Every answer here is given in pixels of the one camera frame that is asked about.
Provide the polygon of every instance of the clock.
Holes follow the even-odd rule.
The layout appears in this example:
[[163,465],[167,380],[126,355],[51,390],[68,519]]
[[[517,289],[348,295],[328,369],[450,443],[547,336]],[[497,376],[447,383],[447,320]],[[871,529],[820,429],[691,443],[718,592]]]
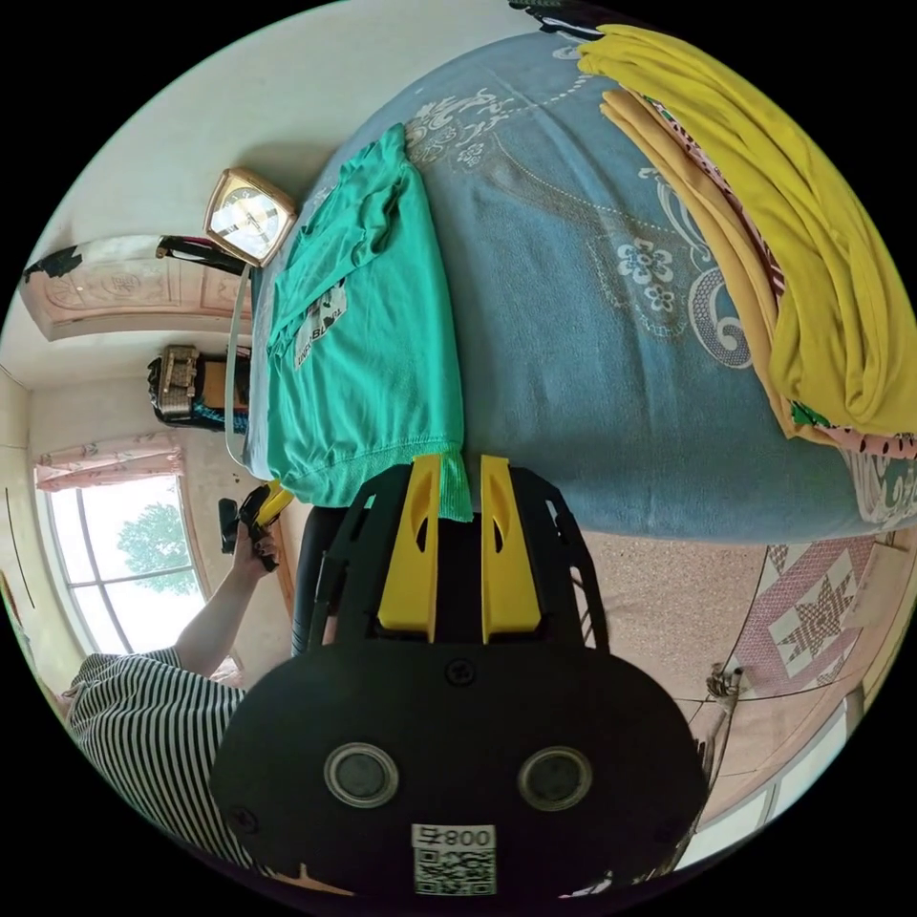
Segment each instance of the clock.
[[263,267],[295,222],[289,195],[247,169],[226,169],[210,198],[203,229],[231,255]]

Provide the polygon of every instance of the hand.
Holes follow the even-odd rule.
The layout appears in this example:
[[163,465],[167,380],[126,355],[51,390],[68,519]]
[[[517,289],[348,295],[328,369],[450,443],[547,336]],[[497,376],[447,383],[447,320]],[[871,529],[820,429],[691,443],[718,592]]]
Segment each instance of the hand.
[[236,549],[232,553],[232,570],[251,583],[257,583],[267,576],[268,570],[262,558],[269,557],[277,563],[277,543],[271,529],[256,544],[251,541],[251,533],[244,522],[236,529]]

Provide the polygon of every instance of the pink curtain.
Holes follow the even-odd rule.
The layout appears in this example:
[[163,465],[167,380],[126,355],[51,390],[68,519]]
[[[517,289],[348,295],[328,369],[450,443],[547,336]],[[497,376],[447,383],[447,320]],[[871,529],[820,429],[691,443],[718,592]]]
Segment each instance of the pink curtain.
[[35,484],[57,491],[183,473],[181,446],[173,434],[150,433],[46,453],[35,465]]

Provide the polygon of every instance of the blue bedsheet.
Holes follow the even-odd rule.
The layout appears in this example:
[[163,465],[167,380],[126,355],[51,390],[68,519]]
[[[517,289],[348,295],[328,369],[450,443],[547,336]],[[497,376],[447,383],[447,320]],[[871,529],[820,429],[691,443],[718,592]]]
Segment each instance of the blue bedsheet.
[[[613,85],[581,74],[560,35],[478,49],[371,117],[305,202],[300,224],[344,161],[405,123],[449,278],[473,492],[496,454],[560,487],[591,530],[766,543],[917,522],[914,462],[784,438],[711,252],[599,111]],[[245,455],[262,478],[264,345],[290,245],[256,281]]]

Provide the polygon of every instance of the person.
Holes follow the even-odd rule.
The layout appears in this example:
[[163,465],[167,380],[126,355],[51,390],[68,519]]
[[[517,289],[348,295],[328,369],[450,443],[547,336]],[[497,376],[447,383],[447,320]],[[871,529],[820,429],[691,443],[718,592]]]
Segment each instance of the person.
[[[167,835],[230,864],[306,888],[348,894],[256,863],[225,825],[209,777],[245,691],[211,680],[230,654],[255,587],[276,560],[273,534],[253,544],[239,525],[232,567],[212,598],[163,650],[94,653],[71,687],[41,688],[80,751],[144,818]],[[333,623],[324,642],[333,639]]]

